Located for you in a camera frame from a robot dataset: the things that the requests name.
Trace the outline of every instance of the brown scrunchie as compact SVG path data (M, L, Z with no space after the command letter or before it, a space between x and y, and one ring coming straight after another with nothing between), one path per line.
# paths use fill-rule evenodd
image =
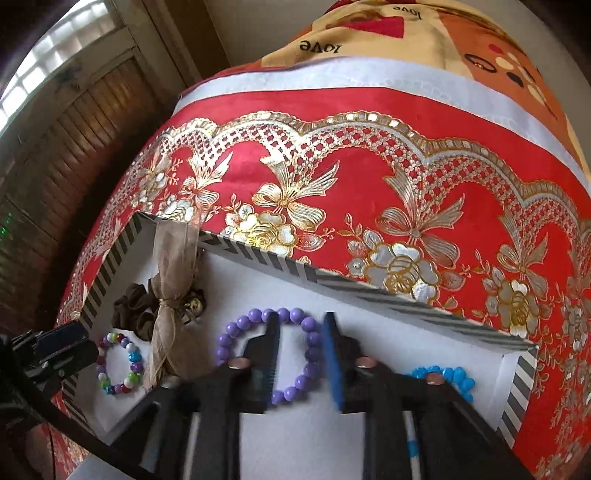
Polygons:
M191 288L181 301L184 324L195 322L206 307L203 290ZM152 341L158 298L152 291L152 279L148 280L148 292L143 285L132 283L119 300L115 300L111 324L114 328L131 330L146 342Z
M143 285L131 284L119 300L115 300L112 325L121 330L131 330L142 340L149 342L154 333L154 314L158 311L158 299Z

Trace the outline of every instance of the embroidered flower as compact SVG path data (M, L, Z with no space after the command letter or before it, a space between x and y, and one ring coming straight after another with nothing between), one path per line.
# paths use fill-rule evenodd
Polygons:
M583 309L572 305L570 298L565 296L564 305L560 310L564 317L562 331L569 336L573 350L578 352L587 343L587 320L583 317Z
M152 160L145 168L140 170L142 175L138 183L138 191L131 200L131 206L136 208L142 205L143 210L151 210L154 206L152 201L158 196L168 184L168 171L171 161L168 155L160 155L160 148L156 149Z
M437 296L441 282L435 264L425 260L418 248L403 243L380 243L365 259L351 260L348 268L352 275L363 275L373 285L425 303Z
M160 203L158 215L177 222L190 222L195 215L195 207L191 200L177 200L176 195L169 195L166 202Z
M251 205L244 204L238 213L228 213L222 235L244 244L290 257L298 241L296 229L285 222L280 213L255 213Z
M528 291L527 285L517 280L506 280L496 267L492 278L484 281L486 291L496 296L486 299L486 308L492 315L499 314L501 324L511 335L525 338L534 335L538 328L540 308L535 295Z

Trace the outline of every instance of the screw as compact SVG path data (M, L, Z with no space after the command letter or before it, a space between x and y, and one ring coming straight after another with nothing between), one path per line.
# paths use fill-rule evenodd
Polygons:
M355 360L355 365L358 368L373 368L378 364L378 361L375 358L371 358L370 356L360 356L357 360Z
M251 365L251 361L243 356L237 356L228 361L228 366L233 370L244 370Z

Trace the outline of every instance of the blue beaded bracelet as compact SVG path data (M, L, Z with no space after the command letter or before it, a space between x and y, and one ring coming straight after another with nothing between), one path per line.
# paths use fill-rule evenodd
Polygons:
M462 367L445 367L443 369L437 365L433 365L432 367L418 367L408 375L414 378L425 378L427 374L442 375L446 382L456 387L460 395L464 397L464 400L468 403L474 401L474 397L470 393L470 390L476 386L476 381L473 378L468 377L466 371Z

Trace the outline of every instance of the purple bead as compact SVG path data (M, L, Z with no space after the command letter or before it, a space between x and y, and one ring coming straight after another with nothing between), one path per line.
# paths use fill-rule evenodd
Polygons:
M216 350L216 357L218 360L228 360L230 358L230 350L221 346Z
M312 380L316 380L320 376L320 367L316 364L305 364L304 375Z
M221 334L219 337L217 337L217 344L219 346L232 346L234 345L234 339L229 336L227 333L223 333Z
M241 317L238 317L238 320L236 320L236 325L238 325L240 330L246 332L246 330L251 327L252 323L246 315L242 315Z
M275 310L273 310L273 309L265 309L265 310L263 310L262 311L262 315L261 315L262 321L265 322L265 323L267 323L269 321L269 316L273 312L275 312Z
M308 342L309 346L320 346L322 343L322 337L318 332L310 332L306 335L306 342Z
M129 368L134 374L140 374L144 371L144 366L138 362L132 363Z
M298 390L302 390L302 392L305 392L306 390L308 390L308 387L310 386L310 379L305 375L300 375L295 379L294 385Z
M259 309L252 309L250 312L248 312L248 319L252 322L252 323L261 323L262 322L262 312Z
M314 332L316 330L316 320L312 317L306 317L301 321L301 329L305 332Z
M238 325L236 325L236 322L230 322L226 325L226 333L229 336L236 338L238 335L240 335L242 333L242 330L240 330L240 328L238 328Z
M283 392L281 390L273 390L271 393L271 403L273 405L279 405L285 401Z
M292 311L290 311L290 320L293 323L297 323L298 325L304 319L304 316L304 310L302 309L293 309Z
M277 313L279 314L279 321L281 323L287 323L290 321L290 311L287 309L278 309Z
M322 358L322 351L317 346L311 346L306 350L305 357L309 362L319 362Z
M283 396L287 401L294 401L298 396L298 391L296 387L287 387L283 391Z

